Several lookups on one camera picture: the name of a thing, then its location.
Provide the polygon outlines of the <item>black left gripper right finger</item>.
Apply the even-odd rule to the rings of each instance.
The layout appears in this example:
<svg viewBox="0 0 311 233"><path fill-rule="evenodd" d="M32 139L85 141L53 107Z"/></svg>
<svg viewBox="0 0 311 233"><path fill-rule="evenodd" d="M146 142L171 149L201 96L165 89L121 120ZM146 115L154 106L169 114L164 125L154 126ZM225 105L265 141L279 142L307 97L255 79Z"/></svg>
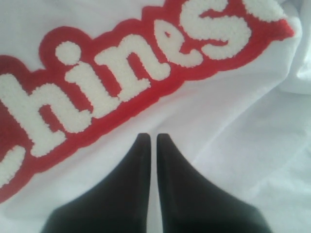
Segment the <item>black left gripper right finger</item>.
<svg viewBox="0 0 311 233"><path fill-rule="evenodd" d="M270 233L260 211L203 177L168 134L157 136L157 181L165 233Z"/></svg>

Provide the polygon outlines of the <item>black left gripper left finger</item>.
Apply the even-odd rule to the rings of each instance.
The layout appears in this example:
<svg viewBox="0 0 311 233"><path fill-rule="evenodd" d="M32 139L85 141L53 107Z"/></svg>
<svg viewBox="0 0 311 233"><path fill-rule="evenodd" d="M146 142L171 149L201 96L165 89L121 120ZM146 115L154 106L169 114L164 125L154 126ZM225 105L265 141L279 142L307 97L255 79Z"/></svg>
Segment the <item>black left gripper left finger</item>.
<svg viewBox="0 0 311 233"><path fill-rule="evenodd" d="M44 233L144 233L151 179L151 139L140 133L122 161L95 187L57 208Z"/></svg>

